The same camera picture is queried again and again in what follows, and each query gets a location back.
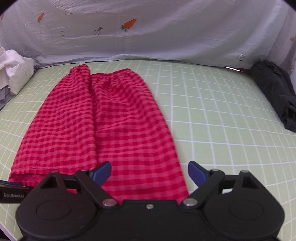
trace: metal screw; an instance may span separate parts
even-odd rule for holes
[[[187,207],[192,207],[195,206],[196,204],[198,204],[198,201],[194,198],[186,198],[183,203],[187,206]]]
[[[103,200],[102,203],[105,207],[113,207],[117,204],[117,201],[113,198],[108,198],[108,199]]]
[[[147,205],[146,205],[146,208],[147,208],[147,209],[153,209],[153,208],[154,208],[154,205],[153,205],[153,204],[147,204]]]

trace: blue gripper pad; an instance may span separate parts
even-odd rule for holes
[[[204,169],[196,162],[191,161],[188,163],[188,174],[198,187],[207,181],[207,173],[208,170]]]
[[[110,162],[104,162],[102,165],[93,170],[92,180],[99,186],[102,186],[104,182],[110,177],[112,166]]]

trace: red gingham skirt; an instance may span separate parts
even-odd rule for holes
[[[93,74],[73,67],[54,87],[26,132],[10,181],[35,186],[50,171],[74,174],[104,161],[102,186],[118,201],[187,195],[173,139],[151,92],[130,69]]]

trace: white cloth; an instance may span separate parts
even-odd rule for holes
[[[17,95],[33,75],[34,60],[24,58],[14,50],[0,48],[0,89],[6,85]]]
[[[250,68],[279,34],[291,44],[288,9],[283,0],[21,0],[0,21],[0,39],[41,67],[154,58]]]

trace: carrot print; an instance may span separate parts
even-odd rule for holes
[[[122,26],[120,27],[120,29],[121,29],[121,30],[124,30],[125,32],[127,32],[127,29],[128,29],[128,28],[131,28],[131,27],[135,24],[136,21],[137,21],[137,19],[134,18],[134,19],[132,19],[132,20],[126,22],[124,25],[122,25]]]
[[[42,18],[44,16],[44,13],[40,14],[39,17],[37,18],[37,22],[40,23]]]

